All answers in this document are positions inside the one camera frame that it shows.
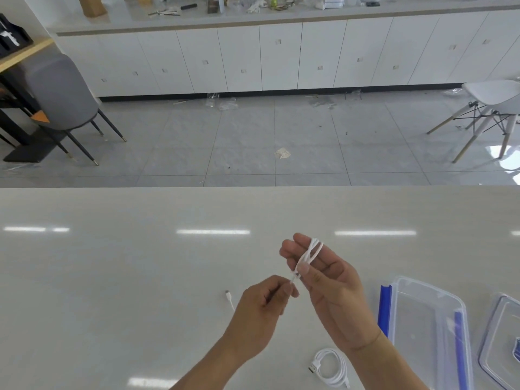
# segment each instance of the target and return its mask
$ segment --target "charging cable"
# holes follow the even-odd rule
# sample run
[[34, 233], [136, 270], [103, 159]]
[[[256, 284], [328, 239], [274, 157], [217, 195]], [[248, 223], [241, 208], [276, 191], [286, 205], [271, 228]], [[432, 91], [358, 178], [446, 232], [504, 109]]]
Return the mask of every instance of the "charging cable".
[[233, 305], [233, 301], [231, 301], [231, 293], [229, 290], [226, 290], [226, 298], [228, 299], [229, 303], [231, 304], [231, 308], [233, 308], [233, 311], [235, 310], [235, 306]]
[[[334, 376], [325, 378], [321, 374], [320, 367], [322, 359], [329, 354], [334, 355], [337, 359], [339, 369]], [[341, 385], [345, 384], [347, 388], [350, 388], [347, 378], [347, 360], [345, 355], [338, 349], [328, 347], [316, 353], [313, 362], [309, 366], [309, 371], [316, 374], [329, 387], [341, 387]]]
[[[313, 249], [318, 246], [314, 254], [311, 256], [310, 252], [313, 251]], [[318, 257], [318, 253], [320, 253], [320, 250], [323, 247], [323, 242], [320, 242], [317, 238], [312, 238], [310, 240], [309, 248], [307, 249], [307, 252], [305, 252], [302, 257], [300, 257], [300, 260], [298, 260], [298, 263], [296, 264], [296, 267], [300, 262], [306, 262], [310, 264], [316, 257]], [[298, 274], [298, 270], [295, 268], [293, 272], [293, 278], [291, 279], [291, 283], [294, 283], [296, 278], [300, 278], [300, 274]]]

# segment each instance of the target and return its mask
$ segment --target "cabinet door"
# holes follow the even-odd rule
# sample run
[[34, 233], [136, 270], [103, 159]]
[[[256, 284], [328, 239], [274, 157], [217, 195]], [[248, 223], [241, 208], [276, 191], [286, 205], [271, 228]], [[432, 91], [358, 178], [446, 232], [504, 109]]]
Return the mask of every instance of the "cabinet door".
[[392, 18], [347, 21], [334, 87], [369, 86]]
[[438, 20], [438, 15], [394, 18], [372, 85], [406, 85]]
[[193, 93], [177, 33], [140, 32], [137, 37], [162, 94]]
[[485, 80], [520, 35], [520, 11], [490, 12], [448, 82]]
[[298, 89], [334, 86], [346, 25], [345, 20], [303, 24]]
[[57, 44], [76, 64], [95, 96], [110, 97], [121, 93], [117, 71], [101, 50], [97, 36], [58, 37]]
[[161, 94], [136, 34], [101, 34], [98, 40], [118, 73], [121, 96]]
[[216, 28], [177, 31], [195, 93], [228, 91]]
[[520, 76], [520, 37], [500, 60], [488, 80], [517, 79]]
[[298, 88], [302, 23], [260, 26], [262, 89]]
[[217, 33], [228, 91], [261, 91], [258, 26], [219, 28]]
[[445, 83], [487, 14], [472, 12], [442, 15], [408, 84]]

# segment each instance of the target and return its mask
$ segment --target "hand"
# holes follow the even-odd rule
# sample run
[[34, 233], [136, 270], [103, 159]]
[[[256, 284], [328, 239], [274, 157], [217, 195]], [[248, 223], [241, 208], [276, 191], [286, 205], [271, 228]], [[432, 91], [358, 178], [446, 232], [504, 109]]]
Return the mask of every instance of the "hand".
[[272, 338], [290, 296], [300, 295], [289, 279], [273, 275], [248, 288], [220, 340], [242, 365], [260, 353]]
[[[310, 238], [303, 234], [296, 233], [293, 238], [294, 241], [283, 241], [280, 249], [291, 271], [310, 244]], [[311, 265], [300, 263], [298, 272], [323, 326], [345, 354], [364, 348], [378, 338], [381, 331], [353, 266], [323, 246]]]

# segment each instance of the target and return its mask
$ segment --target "plastic food container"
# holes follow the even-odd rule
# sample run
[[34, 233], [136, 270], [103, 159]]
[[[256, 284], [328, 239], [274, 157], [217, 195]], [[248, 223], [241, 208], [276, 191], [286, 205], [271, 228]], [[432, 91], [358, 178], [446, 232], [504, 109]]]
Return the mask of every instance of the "plastic food container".
[[464, 302], [414, 279], [381, 287], [378, 324], [431, 390], [473, 390]]
[[497, 389], [520, 389], [520, 302], [501, 294], [477, 353], [478, 365]]

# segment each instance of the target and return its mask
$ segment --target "orange seat cushion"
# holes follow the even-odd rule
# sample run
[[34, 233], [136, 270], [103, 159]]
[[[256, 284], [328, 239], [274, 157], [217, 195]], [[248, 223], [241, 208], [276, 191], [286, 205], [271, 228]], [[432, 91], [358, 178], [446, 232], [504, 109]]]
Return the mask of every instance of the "orange seat cushion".
[[33, 119], [35, 122], [49, 123], [49, 119], [43, 111], [36, 112], [34, 115], [31, 116], [31, 119]]

